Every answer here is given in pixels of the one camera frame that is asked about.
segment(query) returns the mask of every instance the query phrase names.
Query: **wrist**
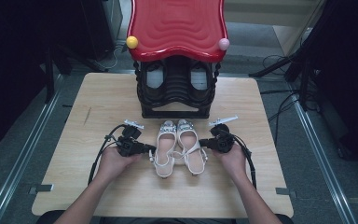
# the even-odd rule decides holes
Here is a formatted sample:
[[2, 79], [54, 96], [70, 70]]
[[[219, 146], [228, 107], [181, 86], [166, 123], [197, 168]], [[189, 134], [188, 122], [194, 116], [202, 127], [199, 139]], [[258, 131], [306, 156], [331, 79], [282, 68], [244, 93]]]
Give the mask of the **wrist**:
[[249, 182], [250, 183], [250, 180], [248, 178], [248, 175], [246, 174], [245, 171], [238, 171], [234, 174], [231, 174], [230, 175], [232, 181], [234, 182], [235, 185], [238, 185], [238, 184], [242, 184], [243, 182]]
[[92, 180], [92, 182], [96, 182], [98, 183], [98, 186], [102, 187], [102, 188], [107, 188], [107, 186], [109, 186], [109, 184], [114, 180], [114, 178], [108, 178], [105, 176], [101, 176], [101, 175], [96, 175], [94, 177], [94, 179]]

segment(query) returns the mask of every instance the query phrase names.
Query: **black cable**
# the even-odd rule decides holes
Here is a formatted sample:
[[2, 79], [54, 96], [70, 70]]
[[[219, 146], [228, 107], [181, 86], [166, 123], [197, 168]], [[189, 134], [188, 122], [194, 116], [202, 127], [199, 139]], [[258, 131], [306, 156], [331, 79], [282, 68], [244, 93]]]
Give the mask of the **black cable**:
[[281, 92], [299, 92], [299, 90], [276, 90], [276, 91], [261, 91], [260, 94], [273, 94], [273, 93], [281, 93]]
[[[276, 54], [269, 55], [269, 56], [267, 56], [267, 57], [265, 57], [265, 58], [263, 59], [262, 64], [263, 64], [264, 69], [267, 68], [267, 67], [266, 67], [266, 59], [267, 59], [267, 58], [270, 58], [270, 57], [278, 57], [278, 60], [277, 60], [275, 63], [278, 63], [278, 62], [280, 62], [280, 61], [282, 61], [282, 60], [288, 59], [288, 57], [283, 57], [283, 56], [281, 56], [281, 55], [276, 55]], [[282, 67], [279, 67], [279, 69], [282, 71], [282, 73], [274, 73], [273, 71], [271, 71], [270, 73], [273, 74], [273, 75], [283, 76], [283, 75], [286, 73], [286, 71], [284, 71], [284, 70], [282, 69]]]
[[279, 111], [278, 113], [276, 113], [276, 114], [272, 115], [271, 117], [269, 117], [269, 118], [268, 118], [268, 122], [271, 122], [273, 119], [276, 119], [277, 116], [278, 116], [278, 114], [280, 114], [280, 113], [282, 113], [282, 112], [284, 112], [284, 111], [290, 109], [290, 107], [292, 107], [292, 105], [294, 105], [295, 102], [297, 102], [297, 101], [298, 101], [298, 100], [295, 100], [295, 101], [291, 102], [290, 104], [284, 106], [284, 107], [281, 109], [281, 111]]
[[[101, 146], [100, 151], [98, 152], [97, 158], [95, 159], [95, 162], [92, 164], [91, 171], [89, 172], [89, 184], [91, 183], [92, 178], [94, 177], [94, 172], [95, 172], [95, 168], [97, 167], [98, 159], [100, 159], [101, 155], [103, 154], [103, 151], [104, 151], [107, 147], [111, 146], [112, 144], [115, 144], [116, 141], [117, 141], [116, 138], [113, 136], [113, 133], [114, 133], [117, 129], [122, 128], [122, 127], [125, 128], [125, 127], [127, 127], [127, 125], [125, 125], [125, 124], [120, 124], [120, 125], [118, 125], [116, 128], [114, 128], [108, 135], [105, 136], [105, 138], [104, 138], [105, 140], [104, 140], [104, 142], [103, 142], [103, 145]], [[108, 146], [105, 146], [106, 143], [109, 142], [111, 138], [113, 138], [114, 142], [111, 143], [111, 144], [109, 144]]]
[[300, 49], [298, 49], [295, 53], [293, 53], [292, 55], [289, 55], [287, 57], [283, 57], [280, 61], [277, 61], [275, 64], [259, 71], [256, 73], [251, 73], [248, 76], [249, 77], [263, 77], [264, 75], [273, 72], [274, 70], [281, 68], [282, 66], [287, 65], [288, 63], [291, 64], [298, 64], [300, 65], [301, 63], [297, 61], [297, 57], [298, 54], [300, 52]]
[[280, 116], [280, 114], [282, 113], [282, 107], [283, 107], [284, 103], [286, 103], [286, 101], [289, 100], [290, 97], [292, 97], [292, 96], [295, 95], [295, 94], [297, 94], [297, 92], [293, 92], [293, 93], [291, 93], [290, 95], [288, 95], [288, 96], [283, 100], [283, 102], [281, 103], [281, 105], [279, 106], [278, 113], [274, 115], [275, 118], [277, 119], [276, 124], [275, 124], [275, 136], [274, 136], [274, 144], [275, 144], [275, 146], [277, 146], [277, 144], [278, 144], [279, 116]]
[[[308, 106], [307, 102], [313, 102], [316, 104], [316, 106], [310, 107], [310, 106]], [[310, 111], [317, 111], [317, 112], [319, 111], [319, 106], [317, 104], [317, 100], [315, 99], [315, 95], [313, 92], [307, 92], [305, 107], [307, 108], [307, 110], [310, 110]]]
[[243, 142], [243, 140], [241, 138], [239, 138], [237, 135], [235, 135], [233, 133], [226, 132], [224, 130], [220, 130], [220, 132], [228, 134], [238, 143], [238, 145], [240, 145], [242, 152], [245, 155], [246, 160], [248, 161], [249, 168], [251, 170], [252, 184], [255, 187], [255, 189], [257, 189], [257, 184], [255, 182], [255, 166], [254, 166], [252, 158], [251, 158], [252, 152], [249, 150], [249, 148], [246, 146], [246, 144]]

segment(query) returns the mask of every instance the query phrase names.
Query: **cable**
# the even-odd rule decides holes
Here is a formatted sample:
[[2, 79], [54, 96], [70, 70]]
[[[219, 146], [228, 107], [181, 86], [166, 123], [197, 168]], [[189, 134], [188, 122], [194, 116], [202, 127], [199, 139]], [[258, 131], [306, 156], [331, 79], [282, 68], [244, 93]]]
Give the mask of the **cable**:
[[222, 129], [220, 129], [219, 132], [229, 135], [238, 143], [238, 145], [240, 145], [242, 152], [245, 155], [246, 160], [248, 161], [249, 168], [251, 170], [252, 184], [255, 187], [255, 189], [257, 189], [257, 184], [255, 182], [255, 166], [254, 166], [252, 158], [251, 158], [251, 156], [252, 156], [251, 150], [249, 150], [249, 148], [246, 146], [246, 144], [243, 142], [243, 140], [240, 137], [238, 137], [237, 135], [227, 132]]
[[[269, 56], [267, 56], [267, 57], [265, 57], [264, 59], [263, 59], [263, 67], [264, 68], [267, 68], [266, 67], [266, 65], [265, 65], [265, 62], [266, 62], [266, 59], [267, 58], [270, 58], [270, 57], [278, 57], [278, 60], [275, 62], [275, 63], [278, 63], [278, 62], [280, 62], [281, 60], [284, 60], [284, 59], [288, 59], [288, 57], [283, 57], [283, 56], [281, 56], [281, 55], [276, 55], [276, 54], [272, 54], [272, 55], [269, 55]], [[284, 71], [283, 69], [282, 69], [282, 67], [279, 67], [279, 69], [283, 72], [283, 73], [274, 73], [273, 71], [271, 71], [270, 73], [271, 74], [274, 74], [274, 75], [279, 75], [279, 76], [282, 76], [282, 75], [284, 75], [285, 73], [286, 73], [286, 71]]]
[[290, 97], [292, 97], [294, 94], [297, 94], [297, 92], [293, 92], [291, 93], [290, 95], [288, 95], [284, 100], [283, 102], [281, 103], [281, 105], [279, 106], [279, 109], [278, 109], [278, 113], [276, 113], [275, 115], [271, 116], [269, 119], [268, 119], [268, 122], [271, 122], [273, 119], [277, 119], [276, 121], [276, 124], [275, 124], [275, 136], [274, 136], [274, 144], [275, 146], [277, 146], [278, 144], [278, 127], [279, 127], [279, 116], [280, 114], [283, 112], [283, 111], [286, 111], [290, 108], [290, 106], [292, 106], [296, 101], [293, 101], [291, 102], [289, 105], [286, 105], [284, 107], [284, 110], [282, 109], [284, 103], [286, 103], [287, 100], [290, 99]]
[[275, 71], [276, 69], [287, 65], [288, 63], [302, 64], [302, 63], [296, 62], [299, 52], [300, 52], [300, 49], [298, 49], [295, 53], [293, 53], [287, 57], [280, 56], [280, 57], [282, 57], [280, 61], [277, 61], [275, 64], [273, 64], [259, 72], [251, 73], [248, 76], [249, 77], [263, 77], [264, 75], [271, 73], [271, 72]]
[[312, 80], [312, 77], [311, 79], [308, 81], [307, 83], [307, 92], [305, 93], [305, 101], [304, 101], [304, 104], [302, 105], [304, 107], [304, 109], [306, 110], [310, 110], [310, 111], [319, 111], [319, 106], [317, 105], [316, 103], [316, 106], [314, 107], [310, 107], [307, 102], [317, 102], [316, 100], [316, 96], [315, 94], [317, 94], [317, 91], [318, 91], [318, 87], [316, 86], [316, 84], [314, 83], [314, 81]]
[[94, 62], [97, 63], [99, 66], [101, 66], [104, 69], [114, 68], [118, 63], [118, 58], [116, 56], [116, 50], [122, 49], [122, 48], [123, 48], [123, 46], [118, 46], [118, 47], [115, 48], [115, 50], [113, 50], [113, 57], [115, 58], [115, 64], [113, 64], [112, 66], [105, 66], [105, 65], [102, 65], [102, 64], [98, 63], [97, 61], [94, 61]]
[[[94, 172], [95, 172], [95, 168], [97, 167], [98, 159], [100, 159], [101, 155], [103, 154], [103, 151], [104, 151], [107, 147], [109, 147], [109, 146], [115, 144], [116, 141], [117, 141], [116, 138], [113, 136], [113, 133], [114, 133], [117, 129], [122, 128], [122, 127], [126, 127], [126, 125], [124, 125], [124, 124], [118, 125], [116, 128], [114, 128], [114, 129], [104, 138], [105, 140], [104, 140], [104, 142], [103, 142], [103, 145], [101, 146], [100, 151], [98, 152], [97, 158], [95, 159], [95, 162], [92, 164], [91, 171], [89, 172], [89, 184], [91, 183], [92, 178], [94, 177]], [[107, 146], [105, 146], [106, 143], [109, 142], [111, 138], [113, 138], [114, 142], [111, 143], [111, 144], [109, 144], [109, 145], [107, 145]]]
[[280, 93], [280, 92], [299, 92], [299, 90], [276, 90], [276, 91], [261, 91], [260, 94], [272, 94], [272, 93]]

